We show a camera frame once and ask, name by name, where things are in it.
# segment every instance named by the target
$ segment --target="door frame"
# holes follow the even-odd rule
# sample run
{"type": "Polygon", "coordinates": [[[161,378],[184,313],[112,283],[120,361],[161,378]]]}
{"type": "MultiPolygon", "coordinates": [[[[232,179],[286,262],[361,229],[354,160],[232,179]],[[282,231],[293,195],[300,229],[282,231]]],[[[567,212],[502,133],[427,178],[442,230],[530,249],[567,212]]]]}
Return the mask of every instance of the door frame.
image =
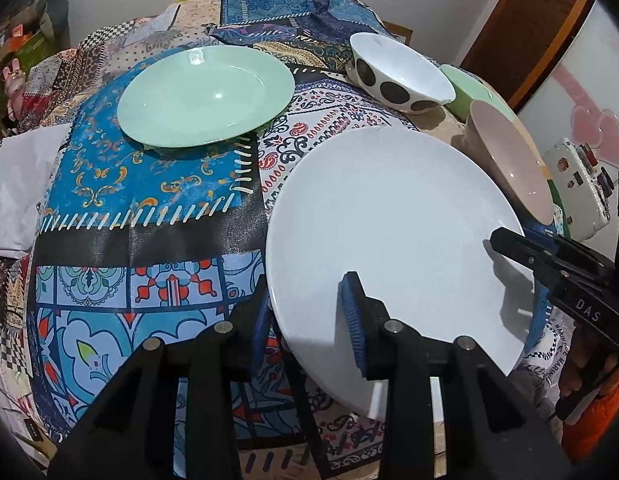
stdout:
{"type": "Polygon", "coordinates": [[[507,1],[509,0],[498,0],[498,3],[494,6],[494,10],[492,10],[492,13],[489,15],[489,18],[483,25],[483,28],[481,29],[478,37],[474,41],[474,44],[470,47],[468,53],[465,55],[465,58],[462,60],[461,68],[465,68],[468,64],[474,61],[474,56],[483,46],[483,43],[489,38],[489,33],[491,32],[492,28],[494,28],[494,25],[496,25],[496,22],[498,21],[497,19],[503,12],[507,1]]]}
{"type": "MultiPolygon", "coordinates": [[[[467,68],[473,61],[474,56],[483,46],[483,43],[488,40],[490,32],[496,25],[500,14],[503,12],[509,0],[498,0],[494,10],[490,14],[485,26],[478,34],[476,41],[469,49],[467,56],[462,60],[461,67],[467,68]]],[[[550,72],[560,61],[572,40],[580,30],[581,26],[589,11],[592,9],[594,0],[576,0],[574,6],[567,15],[563,25],[555,35],[554,39],[548,46],[547,50],[541,56],[538,63],[526,76],[518,89],[513,93],[512,97],[507,101],[510,108],[514,112],[518,112],[525,106],[533,93],[541,86],[542,82],[549,76],[550,72]]]]}

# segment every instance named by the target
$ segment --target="plate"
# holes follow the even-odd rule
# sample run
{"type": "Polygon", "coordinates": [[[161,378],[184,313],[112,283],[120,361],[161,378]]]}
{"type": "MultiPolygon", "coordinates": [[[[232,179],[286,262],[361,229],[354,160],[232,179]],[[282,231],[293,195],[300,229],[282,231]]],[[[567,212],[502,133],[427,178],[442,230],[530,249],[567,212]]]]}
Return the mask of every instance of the plate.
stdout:
{"type": "Polygon", "coordinates": [[[203,46],[141,72],[120,97],[118,123],[148,146],[199,146],[261,126],[285,109],[293,93],[291,72],[270,54],[203,46]]]}
{"type": "MultiPolygon", "coordinates": [[[[294,168],[270,219],[266,273],[285,341],[324,391],[383,420],[387,384],[363,379],[336,308],[338,283],[356,270],[390,316],[445,341],[470,335],[510,372],[533,278],[491,250],[501,226],[523,232],[496,184],[444,142],[400,126],[332,137],[294,168]]],[[[438,390],[433,404],[443,420],[438,390]]]]}
{"type": "Polygon", "coordinates": [[[513,122],[515,116],[509,105],[495,92],[483,85],[478,79],[470,76],[464,70],[452,65],[441,65],[441,71],[447,76],[456,91],[456,98],[449,103],[447,109],[461,121],[467,120],[469,105],[480,100],[490,103],[494,108],[513,122]]]}
{"type": "Polygon", "coordinates": [[[541,164],[516,126],[491,104],[474,101],[464,130],[465,152],[518,208],[554,221],[554,202],[541,164]]]}

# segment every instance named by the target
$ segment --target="mint green plate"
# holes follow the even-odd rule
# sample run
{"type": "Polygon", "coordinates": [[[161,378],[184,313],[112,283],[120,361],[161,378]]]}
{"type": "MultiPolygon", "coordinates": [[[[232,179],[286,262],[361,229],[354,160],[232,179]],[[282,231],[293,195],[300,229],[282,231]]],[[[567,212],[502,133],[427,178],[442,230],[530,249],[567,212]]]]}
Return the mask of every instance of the mint green plate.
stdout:
{"type": "Polygon", "coordinates": [[[147,146],[199,146],[261,126],[285,109],[293,93],[291,72],[270,54],[203,46],[141,72],[120,97],[118,124],[147,146]]]}
{"type": "Polygon", "coordinates": [[[508,104],[498,94],[493,93],[479,80],[452,65],[441,65],[443,72],[456,91],[456,99],[445,105],[462,122],[467,121],[469,105],[472,101],[485,101],[513,122],[515,116],[508,104]]]}

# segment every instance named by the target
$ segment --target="screw head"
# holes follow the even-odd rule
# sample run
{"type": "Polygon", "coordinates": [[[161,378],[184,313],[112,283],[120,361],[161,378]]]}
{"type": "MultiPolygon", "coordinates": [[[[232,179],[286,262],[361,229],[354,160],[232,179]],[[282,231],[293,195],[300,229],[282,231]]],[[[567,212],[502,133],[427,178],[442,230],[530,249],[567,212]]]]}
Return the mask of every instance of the screw head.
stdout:
{"type": "Polygon", "coordinates": [[[392,334],[397,334],[403,330],[403,324],[398,319],[387,319],[383,326],[385,327],[385,330],[391,332],[392,334]]]}
{"type": "Polygon", "coordinates": [[[456,339],[456,344],[463,350],[473,350],[476,348],[476,341],[468,335],[462,335],[456,339]]]}
{"type": "Polygon", "coordinates": [[[219,334],[229,334],[234,330],[234,325],[231,321],[219,321],[214,325],[214,330],[219,334]]]}
{"type": "Polygon", "coordinates": [[[160,339],[158,337],[149,337],[143,341],[143,348],[148,352],[153,352],[160,347],[160,339]]]}

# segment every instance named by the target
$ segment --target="pink toy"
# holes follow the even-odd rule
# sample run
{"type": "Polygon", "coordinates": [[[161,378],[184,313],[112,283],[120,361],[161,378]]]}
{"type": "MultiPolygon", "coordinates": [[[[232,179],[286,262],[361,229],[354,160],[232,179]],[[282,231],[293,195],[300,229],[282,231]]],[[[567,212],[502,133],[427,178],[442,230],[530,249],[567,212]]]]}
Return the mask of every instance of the pink toy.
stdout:
{"type": "Polygon", "coordinates": [[[25,72],[20,70],[20,62],[14,58],[11,69],[8,66],[3,68],[4,94],[7,95],[7,114],[12,121],[20,119],[20,109],[22,108],[22,93],[25,90],[25,72]]]}
{"type": "Polygon", "coordinates": [[[574,101],[572,140],[589,144],[596,158],[619,168],[619,120],[612,110],[600,110],[569,70],[559,63],[553,77],[574,101]]]}

